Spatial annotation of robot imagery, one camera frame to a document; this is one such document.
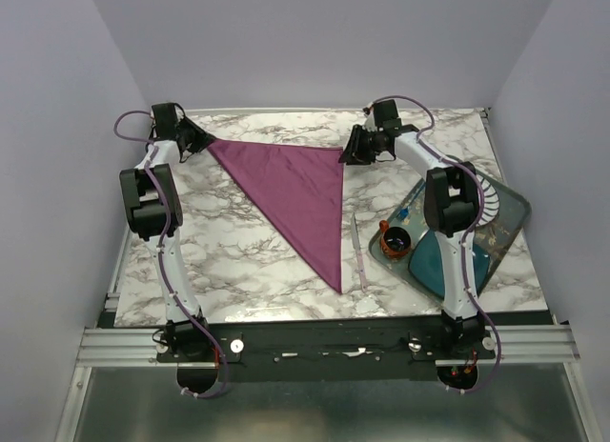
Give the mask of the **purple cloth napkin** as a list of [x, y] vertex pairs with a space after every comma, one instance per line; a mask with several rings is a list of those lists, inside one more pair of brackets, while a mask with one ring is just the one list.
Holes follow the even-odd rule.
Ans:
[[342, 293], [342, 150], [218, 139], [209, 152], [310, 268]]

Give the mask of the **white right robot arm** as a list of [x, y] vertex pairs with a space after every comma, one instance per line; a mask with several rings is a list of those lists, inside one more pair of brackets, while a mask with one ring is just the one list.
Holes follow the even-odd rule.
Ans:
[[458, 162], [427, 144], [411, 126], [395, 131], [352, 127], [339, 157], [345, 165], [370, 165], [388, 152], [425, 179], [424, 219], [435, 233], [444, 283], [440, 350], [458, 358], [485, 335], [478, 304], [473, 245], [484, 193], [472, 164]]

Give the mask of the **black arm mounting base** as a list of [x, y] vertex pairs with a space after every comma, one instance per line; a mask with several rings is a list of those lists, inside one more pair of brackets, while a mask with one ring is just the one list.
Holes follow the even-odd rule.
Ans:
[[169, 323], [152, 336], [156, 359], [180, 377], [231, 383], [473, 377], [495, 359], [481, 319], [457, 332], [439, 315], [211, 324]]

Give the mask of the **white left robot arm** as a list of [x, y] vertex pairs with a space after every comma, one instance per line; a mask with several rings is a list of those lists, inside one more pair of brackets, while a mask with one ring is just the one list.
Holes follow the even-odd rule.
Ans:
[[147, 138], [127, 136], [119, 131], [119, 125], [130, 115], [153, 115], [144, 110], [124, 112], [116, 119], [113, 132], [120, 139], [146, 147], [140, 163], [119, 173], [119, 183], [128, 226], [149, 251], [164, 298], [167, 323], [156, 343], [173, 354], [182, 352], [199, 361], [210, 351], [218, 353], [220, 347], [194, 295], [180, 249], [183, 212], [172, 167], [182, 162], [184, 152], [200, 153], [216, 137], [187, 116], [176, 119], [175, 135], [168, 139], [157, 136], [155, 128]]

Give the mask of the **pink handled steel knife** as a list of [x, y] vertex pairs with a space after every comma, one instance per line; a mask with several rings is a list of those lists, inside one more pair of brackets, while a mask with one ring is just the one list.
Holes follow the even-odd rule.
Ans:
[[366, 291], [368, 289], [368, 280], [366, 277], [363, 255], [362, 255], [362, 248], [361, 248], [361, 244], [360, 244], [360, 240], [359, 240], [356, 215], [354, 213], [352, 213], [352, 216], [351, 216], [350, 228], [351, 228], [352, 244], [353, 244], [353, 248], [354, 248], [355, 255], [356, 255], [356, 271], [357, 271], [358, 278], [359, 278], [360, 288], [362, 291]]

